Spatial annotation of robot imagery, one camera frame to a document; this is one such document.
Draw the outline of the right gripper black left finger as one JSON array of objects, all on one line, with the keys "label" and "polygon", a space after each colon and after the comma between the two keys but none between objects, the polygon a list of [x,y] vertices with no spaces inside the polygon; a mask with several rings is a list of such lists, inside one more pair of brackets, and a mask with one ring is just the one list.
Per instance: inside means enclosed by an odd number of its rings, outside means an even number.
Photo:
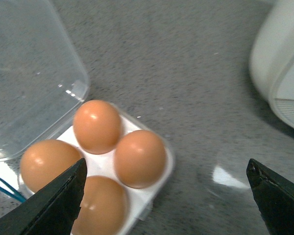
[{"label": "right gripper black left finger", "polygon": [[69,235],[80,212],[86,176],[82,158],[0,218],[0,235]]}]

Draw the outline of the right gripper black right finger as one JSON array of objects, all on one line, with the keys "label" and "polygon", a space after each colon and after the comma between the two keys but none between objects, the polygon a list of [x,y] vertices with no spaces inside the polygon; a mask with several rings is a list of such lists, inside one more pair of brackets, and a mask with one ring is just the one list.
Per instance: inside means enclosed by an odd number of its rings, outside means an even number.
[{"label": "right gripper black right finger", "polygon": [[259,212],[271,235],[294,235],[294,183],[255,159],[246,175]]}]

